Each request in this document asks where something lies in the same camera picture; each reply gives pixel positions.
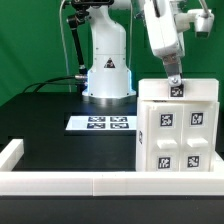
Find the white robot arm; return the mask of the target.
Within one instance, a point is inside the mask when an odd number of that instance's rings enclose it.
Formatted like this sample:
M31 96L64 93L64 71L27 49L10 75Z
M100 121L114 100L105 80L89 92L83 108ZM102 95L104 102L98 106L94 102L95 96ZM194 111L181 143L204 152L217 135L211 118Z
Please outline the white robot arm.
M184 55L183 32L177 28L176 16L181 0L137 0L140 17L145 20L153 54L163 61L172 87L182 84L181 58ZM80 68L86 86L85 101L118 104L136 96L131 71L126 65L126 31L113 21L108 10L129 9L131 0L71 0L76 13L68 18L73 34L88 22L93 41L93 64Z

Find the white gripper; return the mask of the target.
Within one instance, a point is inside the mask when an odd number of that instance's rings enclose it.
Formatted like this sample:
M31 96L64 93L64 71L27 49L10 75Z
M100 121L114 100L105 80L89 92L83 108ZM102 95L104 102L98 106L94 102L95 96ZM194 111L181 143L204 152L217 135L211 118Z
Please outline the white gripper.
M175 16L180 0L145 0L144 16L153 55L162 59L171 87L182 84L183 35L177 31Z

